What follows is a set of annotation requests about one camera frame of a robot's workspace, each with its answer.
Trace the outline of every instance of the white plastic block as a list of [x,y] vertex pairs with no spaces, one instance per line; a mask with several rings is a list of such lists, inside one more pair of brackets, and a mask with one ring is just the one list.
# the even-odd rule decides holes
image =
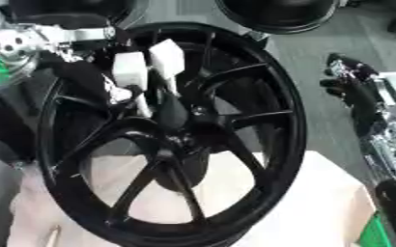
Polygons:
[[153,66],[165,80],[184,71],[184,52],[172,40],[156,44],[150,48],[150,54]]
[[136,85],[147,91],[148,72],[142,52],[120,53],[115,56],[112,74],[119,87]]

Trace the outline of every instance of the black wheel in background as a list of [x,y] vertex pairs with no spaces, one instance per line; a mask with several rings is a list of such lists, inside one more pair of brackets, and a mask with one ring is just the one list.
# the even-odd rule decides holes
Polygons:
[[339,0],[215,0],[239,25],[270,34],[294,34],[317,28],[336,11]]

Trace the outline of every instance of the silver mechanism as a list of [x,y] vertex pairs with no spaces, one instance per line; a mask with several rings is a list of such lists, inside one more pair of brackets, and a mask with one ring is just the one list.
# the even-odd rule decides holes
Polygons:
[[[356,78],[354,71],[347,68],[343,61],[334,61],[330,69],[338,78]],[[377,100],[378,115],[382,121],[376,121],[371,132],[362,137],[363,145],[368,143],[369,151],[365,153],[365,159],[373,170],[376,182],[389,178],[396,179],[396,100],[388,91],[385,82],[392,81],[385,75],[371,74],[368,83],[374,83],[382,100]]]
[[[60,26],[10,24],[0,14],[0,61],[11,73],[10,80],[15,82],[31,76],[39,64],[41,52],[57,54],[65,62],[72,63],[83,59],[72,50],[75,42],[112,40],[115,36],[112,26],[66,30]],[[118,88],[106,76],[105,89],[111,94],[112,104],[132,96],[130,91]]]

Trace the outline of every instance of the black wheel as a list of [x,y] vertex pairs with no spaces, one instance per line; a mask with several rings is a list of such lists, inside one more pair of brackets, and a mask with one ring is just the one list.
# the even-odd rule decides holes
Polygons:
[[[160,112],[151,120],[137,117],[133,103],[100,106],[59,80],[45,100],[37,138],[48,190],[83,228],[121,246],[230,246],[273,209],[297,175],[306,122],[295,84],[258,44],[220,28],[158,23],[127,31],[135,49],[146,51],[172,39],[184,50],[186,70],[178,86],[185,120],[172,127]],[[112,44],[94,54],[94,63],[109,69],[113,54],[125,49]],[[158,76],[149,75],[147,97],[160,109],[166,92]],[[235,111],[224,112],[220,104]],[[249,131],[248,140],[242,131]],[[120,200],[108,206],[92,191],[82,167],[94,150],[115,139],[131,141],[149,162]],[[254,182],[238,202],[209,215],[192,187],[202,179],[196,173],[205,175],[212,166],[207,167],[206,153],[222,151],[241,161]],[[264,162],[253,151],[261,151]],[[165,178],[184,196],[190,222],[152,223],[129,215],[138,194],[155,179],[163,186]]]

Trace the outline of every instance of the machine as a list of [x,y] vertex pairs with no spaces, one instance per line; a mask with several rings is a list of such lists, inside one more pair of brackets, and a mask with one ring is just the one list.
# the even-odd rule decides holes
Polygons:
[[396,232],[396,73],[379,73],[339,54],[330,55],[322,86],[344,100],[376,184],[376,196]]

